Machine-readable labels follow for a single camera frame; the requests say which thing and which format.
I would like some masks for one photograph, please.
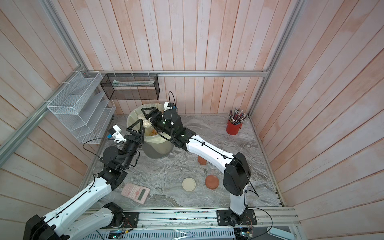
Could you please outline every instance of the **wooden wall panel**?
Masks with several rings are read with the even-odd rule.
[[[308,2],[252,116],[308,239],[384,232],[383,11]]]
[[[89,69],[262,70],[269,66],[297,0],[53,3]],[[226,113],[234,107],[249,110],[261,80],[160,78],[160,95],[168,99],[172,91],[180,113]],[[135,106],[152,102],[158,101],[120,100],[115,104],[117,113],[129,114]]]
[[[105,25],[98,20],[98,26]],[[0,42],[0,144],[4,144],[77,63],[38,0],[1,1]],[[77,38],[74,42],[80,45]],[[94,157],[91,152],[52,114],[43,119],[0,169],[2,237],[22,238],[19,234],[30,217],[43,216],[74,196]]]

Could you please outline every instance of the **gray marble surface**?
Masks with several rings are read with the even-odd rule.
[[[226,116],[219,115],[182,115],[185,127],[195,131],[204,140],[227,152],[243,153],[252,172],[251,181],[260,197],[248,192],[246,201],[251,207],[279,206],[280,201],[272,186],[271,179],[265,167],[261,149],[253,133],[251,123],[247,120],[239,133],[231,136],[226,132]],[[117,116],[112,120],[123,129],[126,129],[126,116]],[[104,149],[116,144],[107,141]],[[103,164],[98,162],[93,173],[100,172]],[[218,170],[202,166],[197,161],[197,155],[174,147],[173,151],[162,159],[151,159],[143,151],[136,167],[126,170],[128,172],[124,182],[113,192],[100,199],[92,208],[101,208],[104,204],[114,202],[123,209],[131,208],[204,208],[229,207],[230,195],[223,186],[223,173]],[[215,190],[205,186],[205,178],[215,174],[220,185]],[[191,177],[196,181],[196,188],[186,192],[182,188],[182,181]],[[151,189],[144,204],[139,204],[121,195],[126,183],[145,186]]]

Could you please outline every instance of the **white mesh shelf organizer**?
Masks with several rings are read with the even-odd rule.
[[[108,99],[103,100],[104,92],[93,94],[100,81],[100,72],[80,71],[48,105],[80,143],[102,138],[116,109],[113,103],[108,106]]]

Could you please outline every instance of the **black mesh basket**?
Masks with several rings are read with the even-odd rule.
[[[107,73],[100,83],[109,100],[158,100],[157,74]]]

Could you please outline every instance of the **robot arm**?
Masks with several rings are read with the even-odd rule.
[[[139,131],[133,127],[140,124]],[[24,230],[24,240],[64,240],[81,239],[89,233],[108,225],[119,227],[123,223],[123,210],[114,203],[106,204],[98,212],[74,223],[78,217],[99,199],[112,192],[124,180],[137,149],[144,140],[144,128],[139,119],[127,130],[131,135],[125,135],[120,150],[115,146],[108,147],[100,159],[104,169],[98,177],[82,191],[64,203],[62,206],[40,218],[38,215],[30,218]]]
[[[176,147],[201,156],[224,173],[223,185],[231,194],[231,224],[241,224],[247,209],[244,204],[245,190],[251,176],[245,156],[240,152],[225,152],[184,127],[173,103],[165,103],[164,109],[164,113],[157,108],[143,108],[142,112],[157,132],[165,132],[170,136],[167,140]]]
[[[194,131],[184,127],[176,107],[172,103],[166,103],[164,108],[163,114],[157,108],[143,108],[142,111],[158,132],[165,132],[170,136],[170,139],[167,140],[176,147],[203,157],[224,173],[223,185],[230,192],[231,203],[229,210],[217,211],[218,219],[220,219],[218,212],[221,211],[224,212],[221,218],[224,220],[224,225],[243,224],[246,214],[254,215],[253,210],[248,209],[247,211],[244,201],[245,190],[251,176],[245,156],[239,152],[237,154],[225,152],[206,142]],[[133,127],[137,124],[140,124],[140,130],[134,131]],[[106,204],[98,212],[74,223],[81,214],[113,191],[126,177],[125,170],[129,169],[137,149],[144,140],[142,120],[139,119],[127,128],[131,135],[123,137],[120,131],[118,126],[114,126],[109,133],[110,137],[124,142],[123,148],[120,150],[115,146],[110,146],[104,150],[103,157],[100,159],[104,164],[104,169],[94,182],[42,218],[38,215],[30,218],[25,226],[24,240],[81,239],[101,227],[108,225],[121,227],[124,218],[123,211],[114,203]]]

